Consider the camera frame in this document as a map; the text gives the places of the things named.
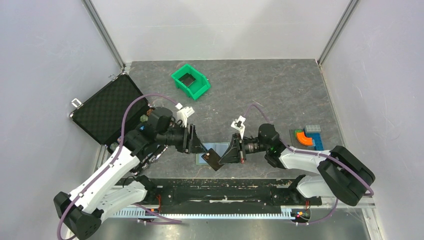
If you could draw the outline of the green card holder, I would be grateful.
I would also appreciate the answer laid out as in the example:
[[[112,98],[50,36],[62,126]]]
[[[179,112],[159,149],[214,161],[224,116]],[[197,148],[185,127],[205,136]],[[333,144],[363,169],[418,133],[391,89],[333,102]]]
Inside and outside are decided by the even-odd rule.
[[[227,148],[229,147],[229,142],[206,142],[203,145],[207,150],[213,149],[218,155],[222,156]],[[207,165],[208,163],[202,158],[202,153],[196,154],[195,163],[196,165]]]

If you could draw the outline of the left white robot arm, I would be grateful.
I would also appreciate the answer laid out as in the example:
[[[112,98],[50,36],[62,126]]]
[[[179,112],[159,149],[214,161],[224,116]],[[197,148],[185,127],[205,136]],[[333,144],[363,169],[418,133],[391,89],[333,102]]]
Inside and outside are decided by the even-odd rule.
[[[173,119],[172,116],[150,116],[147,122],[128,132],[122,125],[118,143],[109,159],[87,180],[71,192],[60,191],[53,198],[59,217],[57,239],[63,238],[62,226],[65,225],[73,233],[71,239],[86,240],[102,222],[121,209],[141,201],[153,203],[157,190],[144,176],[118,191],[108,192],[126,173],[154,156],[160,146],[175,147],[183,154],[206,151],[195,125],[188,124],[182,117]]]

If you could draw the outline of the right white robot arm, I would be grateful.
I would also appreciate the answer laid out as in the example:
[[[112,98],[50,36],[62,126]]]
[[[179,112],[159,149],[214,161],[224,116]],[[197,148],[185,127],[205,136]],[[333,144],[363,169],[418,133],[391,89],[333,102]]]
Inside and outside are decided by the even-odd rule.
[[[259,126],[257,137],[232,135],[229,147],[218,165],[243,163],[248,154],[264,152],[264,159],[274,168],[302,170],[313,176],[300,176],[289,189],[289,199],[302,204],[312,197],[335,197],[356,206],[364,196],[372,196],[375,174],[342,145],[332,150],[305,150],[285,145],[274,125]]]

